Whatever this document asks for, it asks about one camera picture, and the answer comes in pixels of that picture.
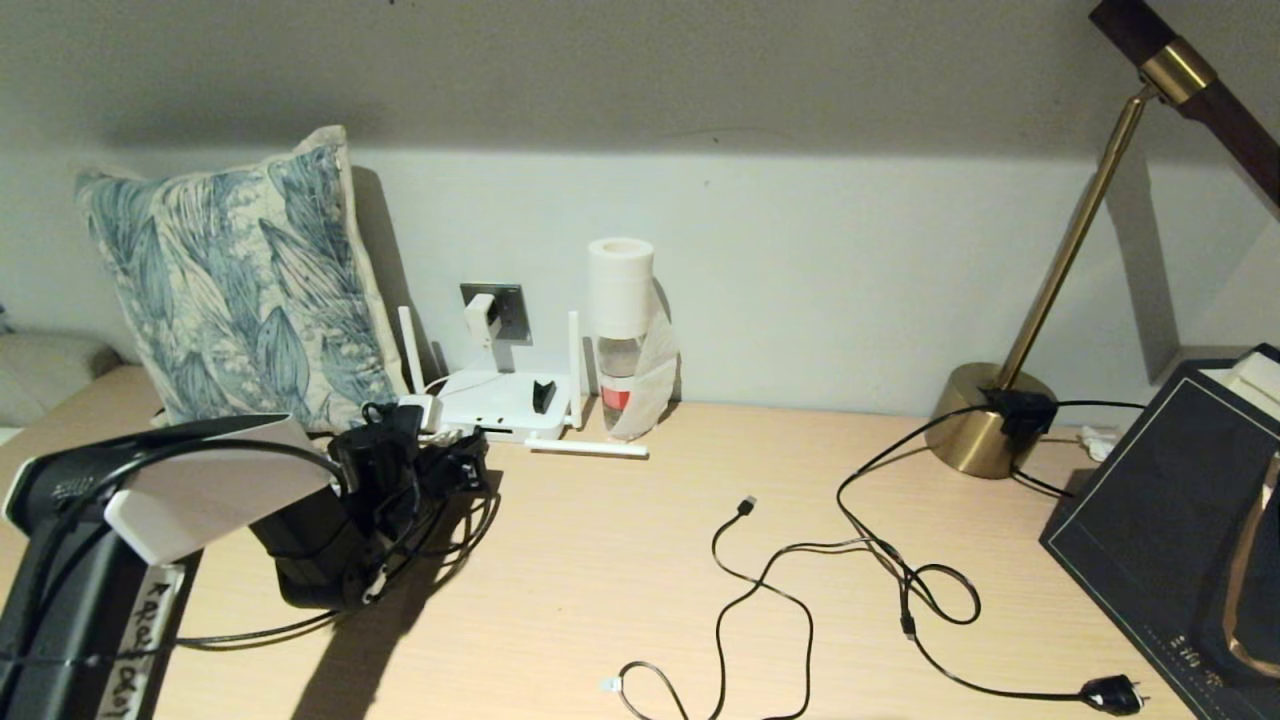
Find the white power adapter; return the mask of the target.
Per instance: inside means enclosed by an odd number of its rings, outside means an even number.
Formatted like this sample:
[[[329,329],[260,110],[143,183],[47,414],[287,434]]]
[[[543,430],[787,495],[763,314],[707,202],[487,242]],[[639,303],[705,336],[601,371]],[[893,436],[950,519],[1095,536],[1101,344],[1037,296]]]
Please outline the white power adapter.
[[[463,318],[476,346],[490,348],[502,329],[497,296],[493,292],[475,293],[465,306]]]

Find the black ethernet cable clear plug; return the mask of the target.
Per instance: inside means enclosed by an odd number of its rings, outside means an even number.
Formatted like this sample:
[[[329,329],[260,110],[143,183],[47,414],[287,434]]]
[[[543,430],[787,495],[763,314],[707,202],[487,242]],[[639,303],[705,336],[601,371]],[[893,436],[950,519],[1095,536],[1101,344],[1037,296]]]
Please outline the black ethernet cable clear plug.
[[[236,633],[229,635],[177,638],[174,641],[174,644],[180,648],[197,650],[205,652],[253,650],[257,647],[285,642],[289,639],[294,639],[296,637],[316,632],[337,621],[340,618],[340,615],[342,612],[339,611],[326,611],[316,616],[307,618],[305,620],[287,624],[283,626],[274,626],[264,630]]]

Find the white router with antennas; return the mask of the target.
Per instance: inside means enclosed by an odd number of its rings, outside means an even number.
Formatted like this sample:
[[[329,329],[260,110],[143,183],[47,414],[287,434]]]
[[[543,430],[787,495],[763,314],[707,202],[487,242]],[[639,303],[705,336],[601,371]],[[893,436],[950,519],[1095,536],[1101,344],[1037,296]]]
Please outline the white router with antennas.
[[[648,447],[643,445],[564,438],[567,429],[582,429],[586,419],[579,313],[568,311],[567,331],[568,365],[563,373],[503,373],[472,365],[426,384],[422,382],[420,361],[411,357],[412,384],[407,395],[435,395],[442,401],[439,430],[419,438],[453,441],[481,428],[490,442],[522,445],[538,452],[648,457]],[[536,414],[531,407],[534,380],[554,380],[557,384],[556,397],[547,414]]]

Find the clear bottle red label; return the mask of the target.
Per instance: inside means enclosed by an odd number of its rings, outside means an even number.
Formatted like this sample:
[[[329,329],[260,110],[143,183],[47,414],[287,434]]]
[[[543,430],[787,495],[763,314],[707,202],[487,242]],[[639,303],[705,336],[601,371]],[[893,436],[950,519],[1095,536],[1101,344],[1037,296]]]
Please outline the clear bottle red label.
[[[627,340],[609,337],[596,340],[599,397],[605,428],[614,439],[635,441],[646,433],[637,415],[628,410],[645,338],[640,334]]]

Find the white toilet paper roll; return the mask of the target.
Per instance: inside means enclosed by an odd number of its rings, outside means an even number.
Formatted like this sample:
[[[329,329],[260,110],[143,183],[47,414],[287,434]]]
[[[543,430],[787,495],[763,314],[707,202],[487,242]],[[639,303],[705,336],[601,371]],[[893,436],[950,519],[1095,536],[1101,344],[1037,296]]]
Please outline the white toilet paper roll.
[[[607,237],[588,245],[588,310],[595,365],[599,337],[646,337],[628,407],[646,433],[660,423],[675,400],[681,361],[654,265],[655,247],[643,240]]]

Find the blue leaf print pillow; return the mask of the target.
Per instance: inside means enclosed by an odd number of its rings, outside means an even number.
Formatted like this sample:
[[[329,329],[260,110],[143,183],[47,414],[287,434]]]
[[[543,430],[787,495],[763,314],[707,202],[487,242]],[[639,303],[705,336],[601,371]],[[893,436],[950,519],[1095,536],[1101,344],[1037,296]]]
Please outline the blue leaf print pillow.
[[[74,202],[166,423],[284,413],[338,433],[407,393],[343,126],[224,170],[86,170]]]

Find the grey upholstered seat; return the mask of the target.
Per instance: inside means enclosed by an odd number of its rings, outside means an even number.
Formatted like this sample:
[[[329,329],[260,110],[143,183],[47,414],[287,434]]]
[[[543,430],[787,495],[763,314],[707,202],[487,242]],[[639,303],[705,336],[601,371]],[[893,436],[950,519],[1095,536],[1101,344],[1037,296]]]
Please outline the grey upholstered seat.
[[[0,334],[0,428],[26,428],[122,365],[97,340],[64,334]]]

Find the brass desk lamp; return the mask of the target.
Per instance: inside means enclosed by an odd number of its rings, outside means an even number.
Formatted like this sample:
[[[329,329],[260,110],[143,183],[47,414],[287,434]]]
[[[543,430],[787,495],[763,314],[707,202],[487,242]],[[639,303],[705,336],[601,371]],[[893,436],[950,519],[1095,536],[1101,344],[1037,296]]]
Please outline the brass desk lamp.
[[[1267,210],[1280,219],[1280,142],[1221,79],[1215,67],[1151,5],[1149,0],[1100,0],[1093,26],[1134,67],[1139,88],[1125,100],[1050,268],[1005,360],[968,363],[948,374],[923,436],[942,462],[969,477],[1014,477],[1041,438],[1010,438],[983,389],[1051,388],[1027,372],[1027,359],[1060,296],[1085,237],[1105,204],[1148,105],[1172,108],[1203,126],[1243,170]]]

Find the black power adapter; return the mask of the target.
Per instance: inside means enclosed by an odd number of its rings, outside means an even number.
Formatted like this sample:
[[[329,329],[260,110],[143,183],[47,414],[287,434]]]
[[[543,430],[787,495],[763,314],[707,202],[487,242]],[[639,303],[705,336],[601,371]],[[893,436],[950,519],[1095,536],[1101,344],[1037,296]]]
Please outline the black power adapter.
[[[1044,434],[1059,413],[1059,401],[1042,392],[989,388],[983,396],[1001,418],[1000,432],[1010,438]]]

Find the black box gold trim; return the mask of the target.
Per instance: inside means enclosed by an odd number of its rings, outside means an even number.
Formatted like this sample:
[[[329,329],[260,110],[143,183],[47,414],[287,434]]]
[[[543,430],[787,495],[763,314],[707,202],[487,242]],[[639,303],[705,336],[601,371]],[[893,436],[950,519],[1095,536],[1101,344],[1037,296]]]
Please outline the black box gold trim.
[[[1280,348],[1254,351],[1280,361]],[[1222,634],[1233,548],[1280,451],[1280,416],[1202,373],[1244,356],[1183,363],[1039,538],[1198,720],[1280,720],[1280,682],[1236,661]],[[1280,478],[1236,633],[1280,664]]]

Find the white box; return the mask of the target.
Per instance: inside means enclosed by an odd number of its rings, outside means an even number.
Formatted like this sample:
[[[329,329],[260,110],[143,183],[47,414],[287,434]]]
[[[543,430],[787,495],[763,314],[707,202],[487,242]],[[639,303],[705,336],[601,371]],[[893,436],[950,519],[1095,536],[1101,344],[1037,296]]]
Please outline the white box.
[[[1202,373],[1260,411],[1280,416],[1280,361],[1254,351],[1230,368]]]

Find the grey metal wall socket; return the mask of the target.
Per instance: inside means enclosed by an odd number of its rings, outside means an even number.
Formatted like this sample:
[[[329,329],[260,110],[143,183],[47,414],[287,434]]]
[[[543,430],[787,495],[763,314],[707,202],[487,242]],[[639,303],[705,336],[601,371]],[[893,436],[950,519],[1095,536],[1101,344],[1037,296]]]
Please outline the grey metal wall socket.
[[[462,283],[460,286],[460,292],[463,300],[463,309],[467,301],[475,293],[493,292],[497,296],[498,306],[500,309],[502,329],[495,341],[511,342],[522,346],[529,346],[532,343],[532,333],[524,297],[524,290],[520,284]]]

